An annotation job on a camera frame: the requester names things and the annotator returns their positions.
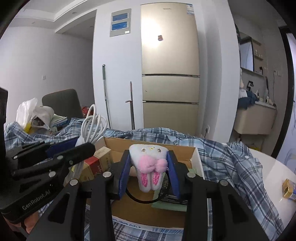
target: gray chair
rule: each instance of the gray chair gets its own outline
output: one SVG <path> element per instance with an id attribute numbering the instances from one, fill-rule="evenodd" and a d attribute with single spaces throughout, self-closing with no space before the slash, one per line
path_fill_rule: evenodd
<path id="1" fill-rule="evenodd" d="M 83 118 L 76 90 L 68 89 L 47 94 L 42 97 L 42 104 L 53 108 L 57 115 Z"/>

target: refrigerator door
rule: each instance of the refrigerator door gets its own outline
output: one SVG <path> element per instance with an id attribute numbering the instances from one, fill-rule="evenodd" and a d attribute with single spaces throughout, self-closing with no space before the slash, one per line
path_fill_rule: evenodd
<path id="1" fill-rule="evenodd" d="M 200 79 L 184 76 L 143 76 L 143 100 L 198 103 Z"/>
<path id="2" fill-rule="evenodd" d="M 144 128 L 166 127 L 195 136 L 197 104 L 144 102 Z"/>
<path id="3" fill-rule="evenodd" d="M 141 5 L 142 73 L 200 75 L 195 16 L 184 3 Z"/>

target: plaid shirt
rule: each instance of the plaid shirt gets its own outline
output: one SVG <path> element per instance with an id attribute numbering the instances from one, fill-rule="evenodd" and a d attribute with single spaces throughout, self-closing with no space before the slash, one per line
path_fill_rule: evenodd
<path id="1" fill-rule="evenodd" d="M 9 150 L 13 147 L 45 140 L 46 142 L 60 142 L 80 135 L 83 120 L 73 118 L 70 124 L 55 136 L 36 134 L 29 135 L 23 131 L 17 122 L 10 123 L 5 129 L 5 146 Z M 253 211 L 258 222 L 270 240 L 276 238 L 283 231 L 279 214 L 267 195 L 263 185 L 262 165 L 253 158 L 250 150 L 242 142 L 218 143 L 202 138 L 187 136 L 167 128 L 138 129 L 134 131 L 117 131 L 107 129 L 104 136 L 156 142 L 171 145 L 193 146 L 198 148 L 205 178 L 218 182 L 227 180 L 242 197 L 246 205 Z M 49 206 L 44 206 L 42 214 Z M 209 202 L 208 240 L 212 234 L 212 211 Z M 177 241 L 180 234 L 161 234 L 134 229 L 122 224 L 114 223 L 116 240 L 149 240 L 149 241 Z M 85 240 L 89 240 L 89 223 L 85 226 Z"/>

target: white bunny plush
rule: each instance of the white bunny plush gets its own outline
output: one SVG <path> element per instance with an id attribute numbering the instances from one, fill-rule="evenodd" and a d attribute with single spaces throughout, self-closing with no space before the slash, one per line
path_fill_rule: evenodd
<path id="1" fill-rule="evenodd" d="M 129 148 L 142 192 L 160 189 L 167 170 L 168 149 L 158 145 L 134 144 Z"/>

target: coiled white cable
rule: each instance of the coiled white cable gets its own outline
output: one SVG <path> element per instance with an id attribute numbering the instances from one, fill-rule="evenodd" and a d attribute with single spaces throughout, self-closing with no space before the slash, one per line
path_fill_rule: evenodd
<path id="1" fill-rule="evenodd" d="M 98 141 L 98 139 L 105 133 L 107 129 L 107 125 L 108 125 L 108 122 L 106 118 L 104 116 L 97 115 L 96 106 L 95 104 L 92 104 L 91 107 L 89 108 L 86 118 L 84 119 L 81 125 L 80 137 L 77 140 L 76 146 L 81 145 L 84 142 L 85 143 L 90 142 L 91 144 L 94 145 Z M 75 165 L 74 172 L 70 172 L 67 176 L 67 180 L 66 180 L 67 183 L 72 179 L 79 179 L 81 172 L 83 170 L 83 163 L 84 162 L 81 161 Z"/>

